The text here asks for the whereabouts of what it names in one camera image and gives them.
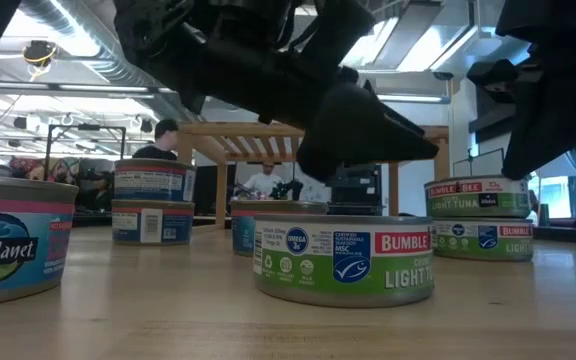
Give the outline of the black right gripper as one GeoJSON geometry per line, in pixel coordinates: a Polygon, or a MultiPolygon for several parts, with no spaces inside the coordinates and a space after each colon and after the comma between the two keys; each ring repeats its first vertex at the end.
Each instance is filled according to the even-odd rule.
{"type": "Polygon", "coordinates": [[[502,174],[523,179],[576,147],[576,98],[542,107],[547,91],[576,96],[576,52],[556,50],[545,59],[529,57],[474,63],[467,78],[497,103],[517,103],[502,174]]]}

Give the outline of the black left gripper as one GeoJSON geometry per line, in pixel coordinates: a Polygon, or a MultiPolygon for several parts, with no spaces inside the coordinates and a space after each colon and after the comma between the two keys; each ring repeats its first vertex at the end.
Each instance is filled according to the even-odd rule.
{"type": "Polygon", "coordinates": [[[174,90],[191,112],[208,97],[306,129],[296,159],[326,181],[342,166],[433,158],[438,146],[406,130],[379,130],[371,91],[342,60],[372,28],[355,0],[330,0],[295,36],[297,1],[114,0],[125,58],[174,90]]]}

